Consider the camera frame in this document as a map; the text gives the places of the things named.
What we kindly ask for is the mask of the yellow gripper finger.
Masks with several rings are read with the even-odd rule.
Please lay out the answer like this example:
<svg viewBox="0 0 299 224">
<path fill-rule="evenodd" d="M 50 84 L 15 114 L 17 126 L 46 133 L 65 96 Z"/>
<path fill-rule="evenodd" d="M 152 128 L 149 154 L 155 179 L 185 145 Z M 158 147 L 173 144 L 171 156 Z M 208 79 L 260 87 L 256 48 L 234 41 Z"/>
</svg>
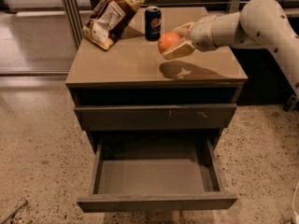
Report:
<svg viewBox="0 0 299 224">
<path fill-rule="evenodd" d="M 194 22 L 185 23 L 173 30 L 173 33 L 179 35 L 180 37 L 184 37 L 186 39 L 190 38 L 190 31 L 194 26 Z"/>
<path fill-rule="evenodd" d="M 195 51 L 192 41 L 186 38 L 181 38 L 177 44 L 162 53 L 166 60 L 175 60 L 191 55 Z"/>
</svg>

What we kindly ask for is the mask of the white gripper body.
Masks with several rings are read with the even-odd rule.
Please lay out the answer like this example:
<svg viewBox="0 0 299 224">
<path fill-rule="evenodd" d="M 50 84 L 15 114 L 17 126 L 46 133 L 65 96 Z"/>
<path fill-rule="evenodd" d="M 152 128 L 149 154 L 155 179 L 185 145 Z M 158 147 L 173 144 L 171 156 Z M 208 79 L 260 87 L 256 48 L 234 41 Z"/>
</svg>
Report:
<svg viewBox="0 0 299 224">
<path fill-rule="evenodd" d="M 215 16 L 206 16 L 195 22 L 189 31 L 192 45 L 200 51 L 212 51 L 218 47 L 213 39 L 213 23 Z"/>
</svg>

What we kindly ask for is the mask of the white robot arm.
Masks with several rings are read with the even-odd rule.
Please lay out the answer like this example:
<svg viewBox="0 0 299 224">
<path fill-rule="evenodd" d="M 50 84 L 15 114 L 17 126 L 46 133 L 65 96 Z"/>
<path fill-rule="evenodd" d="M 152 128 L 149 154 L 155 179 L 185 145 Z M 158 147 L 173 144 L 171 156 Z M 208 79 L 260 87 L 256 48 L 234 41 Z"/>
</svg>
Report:
<svg viewBox="0 0 299 224">
<path fill-rule="evenodd" d="M 167 60 L 191 55 L 195 50 L 220 47 L 267 49 L 295 94 L 299 94 L 299 36 L 276 0 L 250 0 L 242 10 L 206 16 L 173 30 L 179 41 L 162 52 Z"/>
</svg>

